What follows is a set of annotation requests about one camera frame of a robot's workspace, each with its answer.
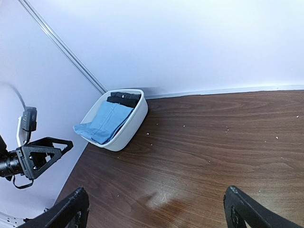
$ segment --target white backdrop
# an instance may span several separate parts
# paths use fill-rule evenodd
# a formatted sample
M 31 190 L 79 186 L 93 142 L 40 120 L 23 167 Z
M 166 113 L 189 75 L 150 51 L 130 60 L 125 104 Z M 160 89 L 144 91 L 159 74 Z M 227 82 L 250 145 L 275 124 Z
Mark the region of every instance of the white backdrop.
M 38 110 L 32 140 L 56 137 L 74 142 L 74 149 L 35 180 L 18 190 L 0 178 L 0 211 L 33 218 L 58 197 L 86 142 L 73 132 L 99 93 L 53 45 L 21 5 L 4 0 L 0 6 L 0 81 L 15 85 L 28 106 Z M 11 89 L 0 87 L 0 134 L 8 150 L 17 147 L 16 129 L 23 108 Z M 17 176 L 17 184 L 23 178 Z
M 302 0 L 29 0 L 107 89 L 304 85 Z

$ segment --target folded black shirt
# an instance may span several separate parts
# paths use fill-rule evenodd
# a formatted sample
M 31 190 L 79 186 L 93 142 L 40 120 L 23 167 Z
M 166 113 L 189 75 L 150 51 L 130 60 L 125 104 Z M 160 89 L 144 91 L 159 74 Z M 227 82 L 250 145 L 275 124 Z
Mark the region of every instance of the folded black shirt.
M 108 97 L 107 101 L 111 102 L 111 103 L 118 103 L 120 105 L 124 105 L 124 106 L 130 107 L 130 108 L 135 108 L 138 104 L 138 100 L 121 98 L 121 97 L 116 97 L 116 96 Z
M 140 94 L 129 94 L 129 93 L 121 93 L 121 92 L 112 92 L 111 96 L 121 97 L 124 99 L 133 99 L 139 101 L 142 95 Z

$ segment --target black cable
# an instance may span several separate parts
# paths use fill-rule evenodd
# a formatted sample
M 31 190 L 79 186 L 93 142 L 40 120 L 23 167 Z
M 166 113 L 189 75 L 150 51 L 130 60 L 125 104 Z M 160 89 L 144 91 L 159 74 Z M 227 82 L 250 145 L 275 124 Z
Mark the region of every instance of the black cable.
M 25 109 L 25 102 L 24 102 L 20 92 L 18 91 L 18 89 L 9 82 L 0 82 L 0 86 L 3 86 L 3 85 L 10 87 L 17 94 L 19 100 L 22 103 L 23 108 Z
M 26 140 L 26 142 L 24 143 L 24 145 L 26 145 L 26 144 L 29 143 L 31 135 L 32 135 L 32 132 L 28 132 L 28 133 L 27 133 L 27 140 Z
M 34 180 L 32 180 L 32 182 L 31 182 L 30 184 L 23 185 L 23 186 L 17 186 L 16 183 L 15 183 L 15 181 L 16 181 L 16 177 L 15 177 L 15 175 L 14 175 L 13 184 L 14 184 L 14 186 L 15 186 L 17 189 L 26 189 L 26 188 L 32 186 L 33 183 L 34 183 Z

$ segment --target white basket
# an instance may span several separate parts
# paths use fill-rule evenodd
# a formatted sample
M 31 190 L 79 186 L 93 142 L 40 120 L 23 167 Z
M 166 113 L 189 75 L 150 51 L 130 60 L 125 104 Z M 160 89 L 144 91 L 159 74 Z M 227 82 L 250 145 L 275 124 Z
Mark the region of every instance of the white basket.
M 146 117 L 148 113 L 148 104 L 146 99 L 144 98 L 144 93 L 140 89 L 118 89 L 118 90 L 112 90 L 100 97 L 98 101 L 93 105 L 91 110 L 86 114 L 84 119 L 82 120 L 82 124 L 90 123 L 94 117 L 97 114 L 98 109 L 100 108 L 103 101 L 106 101 L 108 97 L 111 96 L 112 92 L 121 92 L 121 93 L 130 93 L 130 94 L 141 94 L 142 97 L 139 100 L 137 106 L 134 108 L 133 112 L 128 117 L 127 121 L 124 123 L 124 125 L 121 127 L 121 129 L 118 131 L 118 133 L 114 136 L 112 140 L 105 144 L 99 144 L 97 142 L 94 142 L 92 140 L 86 139 L 85 140 L 90 142 L 91 144 L 94 144 L 101 148 L 106 148 L 110 151 L 120 151 L 122 150 L 128 142 L 133 138 L 135 133 L 137 132 L 138 128 L 142 124 L 144 118 Z

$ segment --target blue cloth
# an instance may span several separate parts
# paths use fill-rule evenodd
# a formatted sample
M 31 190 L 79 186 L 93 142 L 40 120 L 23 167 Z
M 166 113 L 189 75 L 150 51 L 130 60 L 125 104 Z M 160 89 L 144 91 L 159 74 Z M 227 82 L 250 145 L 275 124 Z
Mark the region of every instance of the blue cloth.
M 93 121 L 74 126 L 74 131 L 87 139 L 105 144 L 114 138 L 132 111 L 133 108 L 103 101 Z

